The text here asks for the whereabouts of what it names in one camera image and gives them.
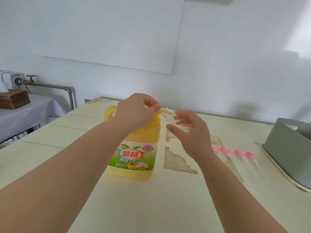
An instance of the metal pipe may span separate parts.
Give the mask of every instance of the metal pipe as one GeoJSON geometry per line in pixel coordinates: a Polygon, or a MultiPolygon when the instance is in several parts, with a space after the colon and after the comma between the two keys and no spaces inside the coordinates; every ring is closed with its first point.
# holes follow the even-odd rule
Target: metal pipe
{"type": "Polygon", "coordinates": [[[47,88],[56,88],[56,89],[62,89],[68,92],[69,94],[69,101],[70,101],[70,107],[71,110],[74,110],[75,107],[73,106],[73,99],[72,99],[72,89],[70,87],[63,87],[63,86],[57,86],[57,85],[51,85],[51,84],[44,84],[44,83],[35,83],[27,80],[20,80],[18,81],[20,84],[23,84],[25,86],[39,86],[39,87],[47,87],[47,88]]]}

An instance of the white wall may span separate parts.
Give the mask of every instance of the white wall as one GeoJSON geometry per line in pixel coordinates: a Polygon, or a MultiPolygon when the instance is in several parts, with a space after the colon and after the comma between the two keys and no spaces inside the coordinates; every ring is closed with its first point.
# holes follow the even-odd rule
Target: white wall
{"type": "MultiPolygon", "coordinates": [[[[10,0],[0,7],[0,69],[73,86],[77,105],[85,98],[125,99],[141,92],[172,109],[266,122],[310,121],[311,59],[299,51],[311,49],[311,38],[296,40],[297,50],[291,43],[297,28],[311,29],[310,21],[301,24],[308,7],[310,0],[235,0],[228,6],[187,0],[168,75],[31,55],[22,32],[16,32],[29,31],[23,25],[27,7],[10,0]]],[[[36,92],[69,109],[66,92],[36,92]]]]}

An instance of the forearm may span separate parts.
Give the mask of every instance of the forearm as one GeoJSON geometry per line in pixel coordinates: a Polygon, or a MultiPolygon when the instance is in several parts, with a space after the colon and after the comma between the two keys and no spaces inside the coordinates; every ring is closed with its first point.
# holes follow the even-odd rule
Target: forearm
{"type": "Polygon", "coordinates": [[[67,232],[126,137],[122,127],[103,122],[0,190],[0,231],[67,232]]]}
{"type": "Polygon", "coordinates": [[[226,233],[287,232],[213,153],[198,162],[226,233]]]}

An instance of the yellow detergent bottle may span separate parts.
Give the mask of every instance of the yellow detergent bottle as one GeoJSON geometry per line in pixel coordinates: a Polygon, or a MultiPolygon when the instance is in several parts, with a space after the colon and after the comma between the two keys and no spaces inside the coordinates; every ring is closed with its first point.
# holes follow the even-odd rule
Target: yellow detergent bottle
{"type": "MultiPolygon", "coordinates": [[[[117,112],[117,106],[107,108],[104,120],[111,119],[117,112]]],[[[160,137],[161,119],[159,110],[146,126],[130,133],[118,146],[107,170],[110,174],[136,179],[147,179],[151,176],[156,160],[156,151],[160,137]]]]}

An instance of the pale yellow tabletop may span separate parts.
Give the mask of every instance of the pale yellow tabletop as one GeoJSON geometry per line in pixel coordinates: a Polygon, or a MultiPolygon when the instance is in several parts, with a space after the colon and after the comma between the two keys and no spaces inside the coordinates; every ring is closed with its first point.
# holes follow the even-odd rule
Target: pale yellow tabletop
{"type": "MultiPolygon", "coordinates": [[[[117,104],[96,98],[0,150],[0,188],[103,122],[106,108],[117,104]]],[[[218,154],[235,167],[242,183],[264,208],[289,232],[310,232],[311,193],[290,183],[260,149],[272,126],[199,116],[208,124],[213,145],[252,151],[258,157],[263,176],[253,163],[236,158],[229,164],[218,154]]],[[[69,232],[223,232],[202,172],[180,141],[167,132],[166,124],[161,117],[151,178],[134,180],[104,172],[69,232]]]]}

